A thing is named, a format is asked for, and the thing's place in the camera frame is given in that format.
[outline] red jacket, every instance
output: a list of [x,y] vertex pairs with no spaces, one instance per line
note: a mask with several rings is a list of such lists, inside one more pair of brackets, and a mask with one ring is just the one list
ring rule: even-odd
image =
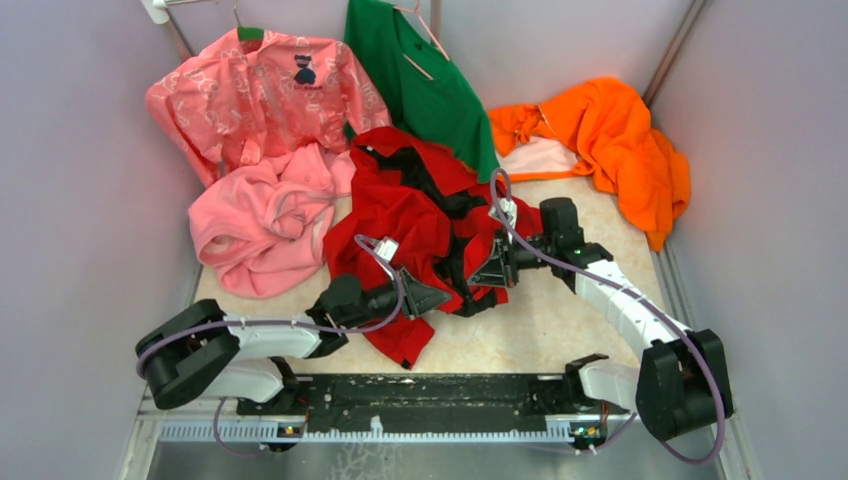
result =
[[[448,292],[439,307],[470,316],[505,303],[505,289],[468,287],[466,279],[488,257],[500,222],[489,217],[489,186],[478,184],[450,151],[422,142],[393,127],[353,139],[351,182],[353,211],[324,238],[330,275],[356,275],[365,289],[388,281],[386,273],[354,242],[357,233],[398,242],[391,263],[406,267],[419,281]],[[536,208],[521,200],[517,230],[524,236],[541,231]],[[402,315],[366,338],[405,368],[411,368],[433,336],[423,319]]]

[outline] green shirt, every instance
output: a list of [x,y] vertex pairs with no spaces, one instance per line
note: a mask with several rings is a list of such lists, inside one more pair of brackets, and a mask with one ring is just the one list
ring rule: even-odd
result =
[[382,95],[395,127],[450,147],[477,171],[478,181],[489,181],[498,160],[483,104],[456,65],[412,28],[406,14],[379,0],[350,0],[345,43]]

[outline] orange hoodie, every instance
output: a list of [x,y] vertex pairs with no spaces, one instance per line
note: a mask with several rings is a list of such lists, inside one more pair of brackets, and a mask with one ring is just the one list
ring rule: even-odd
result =
[[651,128],[639,94],[614,78],[570,88],[539,105],[489,111],[495,148],[506,156],[531,136],[556,138],[580,161],[569,172],[524,174],[516,180],[592,175],[595,188],[618,196],[627,220],[662,250],[674,219],[689,204],[689,165],[665,136]]

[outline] pink jacket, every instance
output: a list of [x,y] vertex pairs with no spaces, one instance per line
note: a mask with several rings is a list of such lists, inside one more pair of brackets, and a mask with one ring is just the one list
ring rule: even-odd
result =
[[230,31],[150,87],[145,100],[207,187],[313,142],[340,153],[346,121],[357,133],[391,125],[347,45],[272,31],[245,42]]
[[239,168],[189,208],[197,258],[236,295],[285,292],[324,264],[333,204],[350,194],[353,172],[348,152],[317,143]]

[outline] table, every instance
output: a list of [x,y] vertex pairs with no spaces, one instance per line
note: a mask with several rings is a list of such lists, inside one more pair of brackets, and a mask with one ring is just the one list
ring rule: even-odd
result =
[[[597,192],[588,178],[513,184],[513,195],[538,206],[550,197],[571,197],[586,241],[606,247],[633,284],[663,307],[653,256],[644,233],[618,211],[616,198]],[[335,221],[350,212],[350,199],[338,202]],[[201,274],[196,299],[214,298],[228,313],[285,316],[311,307],[330,281],[326,266],[304,283],[274,298],[244,299],[225,292],[213,270]],[[510,302],[471,318],[428,313],[436,333],[412,373],[562,373],[565,363],[592,353],[638,366],[624,340],[587,302],[572,294],[549,269],[522,271]],[[317,359],[289,359],[296,373],[404,373],[362,335]]]

